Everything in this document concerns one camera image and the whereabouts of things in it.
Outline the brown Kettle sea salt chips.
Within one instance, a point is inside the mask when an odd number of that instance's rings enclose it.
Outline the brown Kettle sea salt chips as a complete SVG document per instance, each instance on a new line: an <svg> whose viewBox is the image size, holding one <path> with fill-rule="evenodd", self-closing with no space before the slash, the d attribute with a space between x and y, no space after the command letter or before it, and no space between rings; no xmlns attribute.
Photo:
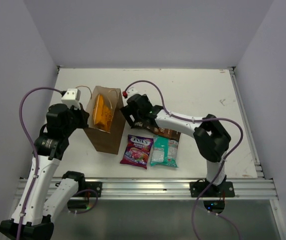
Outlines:
<svg viewBox="0 0 286 240"><path fill-rule="evenodd" d="M140 129L140 130L146 130L151 132L154 135L164 137L170 140L179 141L181 133L172 129L168 128L161 128L153 126L149 123L144 123L141 121L134 122L134 125L131 127L132 129Z"/></svg>

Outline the orange Kettle chips bag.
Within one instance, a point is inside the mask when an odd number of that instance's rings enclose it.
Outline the orange Kettle chips bag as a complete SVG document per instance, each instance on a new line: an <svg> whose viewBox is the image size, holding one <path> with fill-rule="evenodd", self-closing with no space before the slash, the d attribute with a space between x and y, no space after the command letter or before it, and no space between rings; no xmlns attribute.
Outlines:
<svg viewBox="0 0 286 240"><path fill-rule="evenodd" d="M113 106L110 98L107 98L109 106L106 105L104 96L98 94L96 97L94 109L93 109L93 123L94 127L109 132L113 119Z"/></svg>

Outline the brown paper bag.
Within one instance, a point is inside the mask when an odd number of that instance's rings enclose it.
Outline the brown paper bag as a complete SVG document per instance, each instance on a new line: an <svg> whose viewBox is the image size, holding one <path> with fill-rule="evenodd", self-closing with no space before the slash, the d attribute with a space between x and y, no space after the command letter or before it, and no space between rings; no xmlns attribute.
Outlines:
<svg viewBox="0 0 286 240"><path fill-rule="evenodd" d="M89 127L84 130L95 150L117 155L125 126L120 111L123 107L121 90L96 86L87 104Z"/></svg>

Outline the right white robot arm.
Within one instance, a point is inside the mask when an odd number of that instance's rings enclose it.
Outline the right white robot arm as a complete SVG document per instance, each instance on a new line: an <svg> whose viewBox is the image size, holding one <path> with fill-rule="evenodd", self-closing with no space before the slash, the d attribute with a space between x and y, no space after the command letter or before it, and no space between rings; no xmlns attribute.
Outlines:
<svg viewBox="0 0 286 240"><path fill-rule="evenodd" d="M206 192L210 196L217 196L223 191L226 180L223 158L227 154L231 141L230 135L214 115L205 118L168 114L160 105L152 105L147 95L122 92L126 105L121 112L130 125L135 127L137 122L151 129L170 129L195 139L198 150L207 163Z"/></svg>

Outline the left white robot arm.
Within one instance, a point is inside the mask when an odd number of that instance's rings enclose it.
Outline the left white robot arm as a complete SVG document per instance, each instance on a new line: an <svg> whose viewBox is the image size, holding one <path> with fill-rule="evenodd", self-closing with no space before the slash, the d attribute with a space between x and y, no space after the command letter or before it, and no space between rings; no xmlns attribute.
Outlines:
<svg viewBox="0 0 286 240"><path fill-rule="evenodd" d="M47 123L34 143L32 167L21 200L11 218L0 224L3 235L11 240L49 240L54 222L70 198L86 192L84 174L68 171L54 193L47 196L70 135L88 127L88 117L82 107L67 107L63 103L49 107Z"/></svg>

